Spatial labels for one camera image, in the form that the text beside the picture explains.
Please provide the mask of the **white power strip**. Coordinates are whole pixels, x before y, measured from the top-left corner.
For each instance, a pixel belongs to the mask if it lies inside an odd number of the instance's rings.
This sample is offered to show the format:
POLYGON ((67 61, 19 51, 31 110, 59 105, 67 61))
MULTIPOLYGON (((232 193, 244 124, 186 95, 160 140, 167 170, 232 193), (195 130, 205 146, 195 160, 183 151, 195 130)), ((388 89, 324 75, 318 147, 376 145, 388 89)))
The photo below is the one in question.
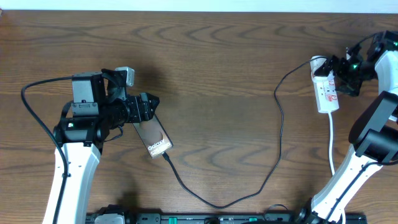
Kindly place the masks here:
POLYGON ((327 114, 339 109, 335 80, 314 83, 315 98, 319 113, 327 114))

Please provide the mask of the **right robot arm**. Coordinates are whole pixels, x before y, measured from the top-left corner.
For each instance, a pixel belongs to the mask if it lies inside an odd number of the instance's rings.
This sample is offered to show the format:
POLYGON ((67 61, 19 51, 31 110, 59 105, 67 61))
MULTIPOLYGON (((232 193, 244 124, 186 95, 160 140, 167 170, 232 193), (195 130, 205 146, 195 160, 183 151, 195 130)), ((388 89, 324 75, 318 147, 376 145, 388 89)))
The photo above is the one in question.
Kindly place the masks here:
POLYGON ((344 58, 314 56, 311 78, 319 113, 338 109, 337 93, 358 96, 366 80, 378 80, 379 94, 355 121, 349 133, 349 149, 343 163, 326 186, 310 198, 294 223, 344 223, 345 207, 373 174, 397 164, 397 32, 370 35, 366 58, 356 44, 344 58))

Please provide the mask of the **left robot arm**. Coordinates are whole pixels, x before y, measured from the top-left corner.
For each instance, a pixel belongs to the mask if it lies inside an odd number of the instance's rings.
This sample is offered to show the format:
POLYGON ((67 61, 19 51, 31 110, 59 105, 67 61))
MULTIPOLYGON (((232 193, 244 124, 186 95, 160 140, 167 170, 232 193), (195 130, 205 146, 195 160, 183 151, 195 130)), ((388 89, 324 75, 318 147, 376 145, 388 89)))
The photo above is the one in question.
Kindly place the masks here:
POLYGON ((53 131, 55 173, 44 223, 84 223, 95 170, 110 130, 151 120, 160 100, 131 96, 134 70, 85 72, 72 76, 73 100, 53 131))

